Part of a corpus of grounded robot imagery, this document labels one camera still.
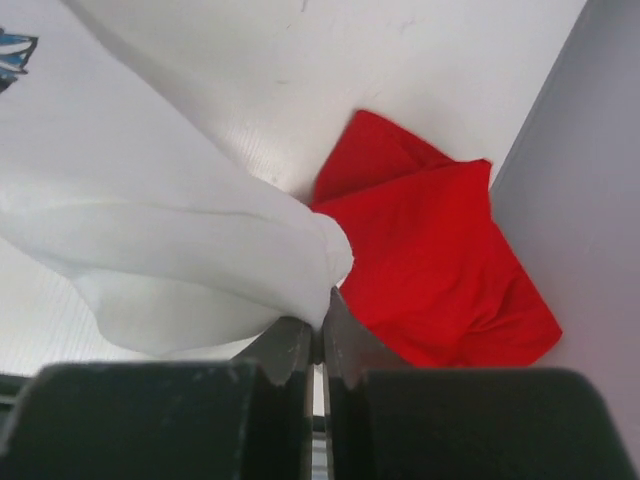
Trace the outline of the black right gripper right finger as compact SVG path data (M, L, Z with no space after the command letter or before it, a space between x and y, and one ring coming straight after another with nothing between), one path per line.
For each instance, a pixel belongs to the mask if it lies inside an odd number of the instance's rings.
M331 294L322 330L333 479L634 479L602 396L557 368L417 368Z

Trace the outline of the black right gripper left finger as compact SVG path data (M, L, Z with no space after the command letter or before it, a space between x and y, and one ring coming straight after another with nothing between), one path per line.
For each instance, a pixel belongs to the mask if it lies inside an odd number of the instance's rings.
M307 479L312 330L282 318L228 361L68 363L19 390L5 479Z

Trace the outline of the white t-shirt with flower print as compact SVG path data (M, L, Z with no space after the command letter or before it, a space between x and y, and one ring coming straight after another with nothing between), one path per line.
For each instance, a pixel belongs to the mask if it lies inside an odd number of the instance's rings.
M1 5L1 234L149 355L320 328L353 264L333 219L225 157L59 1Z

